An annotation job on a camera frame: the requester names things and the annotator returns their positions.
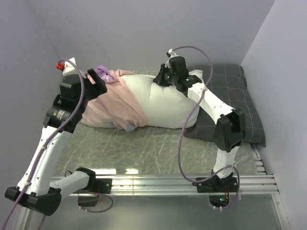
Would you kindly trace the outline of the purple printed pillowcase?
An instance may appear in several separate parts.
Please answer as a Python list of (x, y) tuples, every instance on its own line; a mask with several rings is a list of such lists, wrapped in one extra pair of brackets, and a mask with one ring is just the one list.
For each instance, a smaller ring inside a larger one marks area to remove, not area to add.
[(108, 70), (103, 65), (99, 65), (94, 71), (106, 83), (107, 92), (88, 102), (80, 123), (90, 127), (126, 131), (146, 126), (147, 117), (122, 78), (133, 73), (121, 69)]

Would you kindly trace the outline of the white pillow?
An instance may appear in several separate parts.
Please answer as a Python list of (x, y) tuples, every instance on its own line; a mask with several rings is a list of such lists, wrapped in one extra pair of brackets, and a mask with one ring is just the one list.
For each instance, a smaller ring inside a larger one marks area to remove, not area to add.
[(196, 102), (177, 91), (174, 85), (159, 86), (155, 76), (130, 74), (121, 77), (134, 94), (147, 119), (147, 126), (182, 128)]

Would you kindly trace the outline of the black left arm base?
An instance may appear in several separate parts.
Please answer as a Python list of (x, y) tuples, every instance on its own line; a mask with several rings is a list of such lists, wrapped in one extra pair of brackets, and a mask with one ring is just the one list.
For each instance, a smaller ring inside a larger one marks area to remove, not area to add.
[(78, 195), (78, 206), (82, 209), (95, 207), (98, 204), (99, 198), (106, 195), (109, 198), (111, 193), (112, 179), (96, 179), (91, 189), (82, 189), (77, 193)]

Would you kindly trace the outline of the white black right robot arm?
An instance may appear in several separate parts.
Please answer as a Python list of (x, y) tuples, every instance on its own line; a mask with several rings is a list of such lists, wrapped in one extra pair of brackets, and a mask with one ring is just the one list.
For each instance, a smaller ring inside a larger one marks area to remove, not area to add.
[(162, 87), (174, 86), (177, 91), (196, 102), (215, 124), (214, 142), (218, 148), (211, 179), (215, 191), (228, 186), (236, 153), (246, 135), (246, 119), (241, 109), (225, 104), (205, 85), (201, 77), (190, 74), (182, 56), (168, 55), (154, 82)]

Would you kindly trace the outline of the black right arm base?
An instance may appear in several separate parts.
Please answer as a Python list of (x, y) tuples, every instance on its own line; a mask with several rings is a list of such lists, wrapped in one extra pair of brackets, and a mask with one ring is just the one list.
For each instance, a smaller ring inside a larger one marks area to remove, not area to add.
[(236, 192), (235, 198), (237, 198), (239, 192), (239, 181), (233, 173), (223, 179), (214, 176), (205, 182), (192, 185), (197, 187), (197, 193), (208, 193), (210, 204), (219, 209), (231, 204), (230, 193)]

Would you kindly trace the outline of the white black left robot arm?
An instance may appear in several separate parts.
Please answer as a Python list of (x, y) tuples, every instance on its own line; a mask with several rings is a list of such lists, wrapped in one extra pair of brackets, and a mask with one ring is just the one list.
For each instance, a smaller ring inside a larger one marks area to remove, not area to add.
[(59, 87), (60, 93), (46, 112), (40, 142), (25, 175), (5, 192), (7, 199), (46, 216), (54, 214), (70, 194), (96, 189), (95, 172), (83, 167), (56, 182), (51, 182), (51, 177), (87, 103), (107, 92), (105, 82), (94, 69), (87, 70), (82, 78), (78, 74), (65, 76)]

